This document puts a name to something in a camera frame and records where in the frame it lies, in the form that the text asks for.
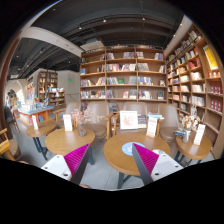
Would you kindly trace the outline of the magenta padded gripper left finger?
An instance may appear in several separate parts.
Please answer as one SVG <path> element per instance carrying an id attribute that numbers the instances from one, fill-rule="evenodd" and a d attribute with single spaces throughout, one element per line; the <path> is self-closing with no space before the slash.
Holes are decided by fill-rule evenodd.
<path id="1" fill-rule="evenodd" d="M 83 145 L 65 156 L 55 155 L 42 169 L 79 185 L 90 157 L 90 145 Z"/>

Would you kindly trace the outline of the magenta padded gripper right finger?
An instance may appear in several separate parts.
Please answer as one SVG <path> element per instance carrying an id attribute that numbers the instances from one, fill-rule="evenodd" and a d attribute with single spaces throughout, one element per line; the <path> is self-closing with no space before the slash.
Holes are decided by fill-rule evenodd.
<path id="1" fill-rule="evenodd" d="M 182 169 L 180 164 L 159 149 L 150 151 L 139 144 L 134 144 L 132 154 L 145 185 Z"/>

